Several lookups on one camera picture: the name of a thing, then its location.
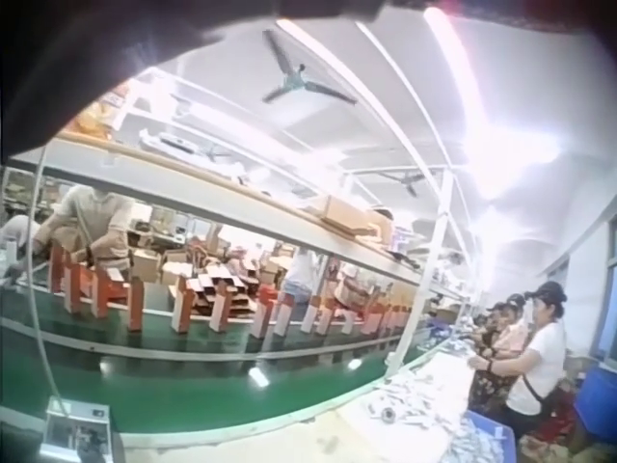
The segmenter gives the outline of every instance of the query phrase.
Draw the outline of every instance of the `hand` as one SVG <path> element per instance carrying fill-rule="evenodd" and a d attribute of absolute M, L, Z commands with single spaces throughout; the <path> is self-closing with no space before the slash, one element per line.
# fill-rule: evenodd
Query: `hand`
<path fill-rule="evenodd" d="M 489 361 L 486 359 L 483 359 L 482 357 L 471 357 L 468 362 L 467 365 L 469 365 L 470 368 L 473 369 L 479 369 L 480 371 L 486 370 L 489 367 Z"/>
<path fill-rule="evenodd" d="M 80 249 L 79 251 L 71 253 L 70 261 L 73 262 L 73 263 L 80 263 L 80 262 L 83 262 L 84 260 L 86 260 L 87 257 L 88 257 L 88 255 L 86 253 L 86 250 L 85 249 Z"/>
<path fill-rule="evenodd" d="M 13 285 L 23 272 L 26 270 L 26 259 L 21 259 L 15 262 L 5 270 L 4 278 L 6 279 L 5 285 Z"/>

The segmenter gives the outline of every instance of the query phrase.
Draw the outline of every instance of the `green conveyor belt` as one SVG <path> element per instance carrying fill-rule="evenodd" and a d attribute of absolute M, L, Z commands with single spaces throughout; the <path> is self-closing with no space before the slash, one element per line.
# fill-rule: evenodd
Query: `green conveyor belt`
<path fill-rule="evenodd" d="M 386 350 L 258 362 L 186 363 L 100 356 L 48 344 L 61 394 L 112 407 L 120 432 L 180 432 L 255 422 L 317 404 L 383 375 Z M 418 355 L 410 352 L 407 360 Z M 347 367 L 361 357 L 356 370 Z M 35 341 L 2 331 L 2 405 L 43 417 L 50 391 Z"/>
<path fill-rule="evenodd" d="M 25 296 L 2 291 L 2 316 L 31 325 Z M 107 320 L 66 313 L 62 298 L 37 292 L 43 331 L 79 340 L 91 340 L 143 349 L 198 352 L 260 352 L 264 349 L 298 349 L 318 338 L 291 330 L 282 346 L 268 340 L 263 345 L 247 336 L 250 325 L 240 325 L 226 335 L 193 325 L 188 336 L 179 336 L 167 317 L 148 317 L 141 335 L 128 335 L 124 313 L 112 311 Z M 336 343 L 331 335 L 321 342 Z M 112 407 L 120 432 L 180 432 L 214 429 L 255 422 L 287 414 L 336 397 L 385 371 L 388 346 L 380 344 L 335 354 L 315 354 L 268 361 L 180 362 L 102 355 L 58 344 L 46 344 L 61 394 L 67 398 L 106 403 Z M 419 355 L 410 351 L 407 361 Z M 358 369 L 347 367 L 362 358 Z M 2 328 L 2 405 L 43 418 L 50 390 L 43 375 L 35 340 Z M 248 376 L 259 366 L 270 381 L 258 388 Z"/>

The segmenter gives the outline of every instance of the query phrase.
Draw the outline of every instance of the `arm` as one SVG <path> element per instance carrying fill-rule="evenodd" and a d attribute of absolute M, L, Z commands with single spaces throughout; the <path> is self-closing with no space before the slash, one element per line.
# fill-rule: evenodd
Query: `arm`
<path fill-rule="evenodd" d="M 121 203 L 109 221 L 107 233 L 90 245 L 96 256 L 102 250 L 121 248 L 126 245 L 126 231 L 130 227 L 133 201 L 122 198 Z"/>
<path fill-rule="evenodd" d="M 529 373 L 541 361 L 542 356 L 538 352 L 527 349 L 516 359 L 493 361 L 491 372 L 497 376 L 520 376 Z"/>
<path fill-rule="evenodd" d="M 65 226 L 75 217 L 75 194 L 77 188 L 72 187 L 67 194 L 62 198 L 58 208 L 45 220 L 39 230 L 33 236 L 33 251 L 34 254 L 39 254 L 51 241 L 54 232 L 60 227 Z"/>
<path fill-rule="evenodd" d="M 497 376 L 519 376 L 527 374 L 539 365 L 540 362 L 542 362 L 543 356 L 549 352 L 550 341 L 550 332 L 541 330 L 536 334 L 523 355 L 516 359 L 494 360 L 489 362 L 486 359 L 474 357 L 469 360 L 469 366 L 474 369 L 487 370 L 489 369 L 490 363 L 491 372 Z"/>

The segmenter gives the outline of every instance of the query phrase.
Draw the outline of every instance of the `woman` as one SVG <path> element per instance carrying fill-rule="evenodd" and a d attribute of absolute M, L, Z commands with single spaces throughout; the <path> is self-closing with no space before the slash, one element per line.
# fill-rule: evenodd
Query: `woman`
<path fill-rule="evenodd" d="M 469 366 L 497 376 L 516 377 L 505 404 L 490 418 L 509 426 L 519 441 L 533 431 L 547 414 L 548 397 L 563 376 L 566 337 L 557 321 L 563 316 L 568 300 L 557 282 L 546 282 L 535 292 L 533 320 L 536 332 L 524 353 L 507 360 L 469 359 Z"/>
<path fill-rule="evenodd" d="M 481 349 L 485 359 L 513 359 L 523 352 L 528 330 L 521 315 L 523 311 L 517 305 L 503 304 L 497 322 L 498 335 L 494 342 Z M 469 391 L 469 409 L 478 413 L 487 413 L 494 408 L 514 383 L 514 377 L 497 376 L 488 371 L 477 371 Z"/>
<path fill-rule="evenodd" d="M 475 342 L 475 347 L 478 352 L 482 352 L 484 349 L 492 346 L 493 342 L 499 336 L 501 331 L 499 317 L 504 305 L 503 302 L 497 302 L 492 309 L 488 309 L 487 312 L 490 314 L 486 322 L 471 333 L 470 337 Z"/>

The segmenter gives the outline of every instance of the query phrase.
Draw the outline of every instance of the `shelf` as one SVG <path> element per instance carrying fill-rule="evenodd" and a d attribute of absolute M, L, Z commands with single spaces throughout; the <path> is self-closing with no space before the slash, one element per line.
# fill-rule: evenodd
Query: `shelf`
<path fill-rule="evenodd" d="M 42 149 L 13 157 L 9 166 L 34 172 Z M 161 155 L 91 137 L 62 133 L 47 145 L 44 173 L 90 184 L 210 219 L 262 233 L 317 253 L 333 255 L 381 275 L 418 285 L 420 275 L 389 254 L 349 238 L 304 211 L 266 197 L 205 170 Z M 452 299 L 459 294 L 433 285 Z"/>

